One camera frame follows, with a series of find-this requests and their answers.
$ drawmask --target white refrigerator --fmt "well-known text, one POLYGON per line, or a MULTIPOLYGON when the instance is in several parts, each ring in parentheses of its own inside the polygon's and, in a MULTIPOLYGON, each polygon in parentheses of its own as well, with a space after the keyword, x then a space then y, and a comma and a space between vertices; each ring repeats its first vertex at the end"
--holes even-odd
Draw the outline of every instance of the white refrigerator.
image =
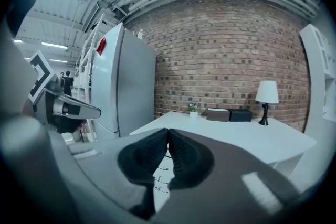
POLYGON ((91 74, 91 104, 101 110, 93 122, 98 140, 128 136, 154 120, 155 50, 123 24, 103 38, 91 74))

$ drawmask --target fluorescent light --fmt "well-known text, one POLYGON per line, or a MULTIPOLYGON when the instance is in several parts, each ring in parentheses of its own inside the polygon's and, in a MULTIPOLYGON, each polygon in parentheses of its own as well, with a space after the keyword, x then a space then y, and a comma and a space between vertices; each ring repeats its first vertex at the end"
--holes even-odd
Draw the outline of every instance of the fluorescent light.
POLYGON ((68 61, 63 61, 63 60, 55 60, 55 59, 50 59, 50 61, 53 61, 53 62, 65 62, 67 63, 68 61))
POLYGON ((55 47, 55 48, 65 49, 65 50, 68 49, 67 46, 62 46, 62 45, 56 45, 56 44, 45 43, 45 42, 41 42, 41 44, 45 45, 45 46, 51 46, 51 47, 55 47))

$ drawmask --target brick wall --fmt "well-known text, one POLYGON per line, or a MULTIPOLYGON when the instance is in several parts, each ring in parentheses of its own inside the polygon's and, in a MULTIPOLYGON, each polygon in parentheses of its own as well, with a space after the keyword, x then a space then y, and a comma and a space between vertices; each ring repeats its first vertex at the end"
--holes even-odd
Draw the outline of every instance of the brick wall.
POLYGON ((261 0, 179 0, 126 24, 157 51, 155 116, 206 108, 247 108, 259 82, 276 80, 279 100, 269 116, 303 131, 309 71, 299 31, 307 23, 261 0))

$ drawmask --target person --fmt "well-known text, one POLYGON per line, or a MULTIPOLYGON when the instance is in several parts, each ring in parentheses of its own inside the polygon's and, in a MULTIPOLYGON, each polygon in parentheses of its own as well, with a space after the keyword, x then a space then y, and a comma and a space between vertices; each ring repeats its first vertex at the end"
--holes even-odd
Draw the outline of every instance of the person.
POLYGON ((64 93, 71 96, 71 86, 73 85, 73 78, 70 78, 70 71, 65 72, 64 76, 64 93))
POLYGON ((64 73, 61 72, 61 74, 58 76, 58 83, 61 87, 64 87, 64 73))

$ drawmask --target black lamp base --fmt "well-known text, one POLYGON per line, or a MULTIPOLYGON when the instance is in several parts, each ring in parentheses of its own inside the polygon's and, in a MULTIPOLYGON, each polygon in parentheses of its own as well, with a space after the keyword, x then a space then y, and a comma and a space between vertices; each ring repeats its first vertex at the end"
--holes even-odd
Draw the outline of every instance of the black lamp base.
POLYGON ((268 121, 267 121, 268 103, 263 104, 262 107, 264 108, 264 116, 259 121, 259 124, 266 126, 268 125, 268 121))

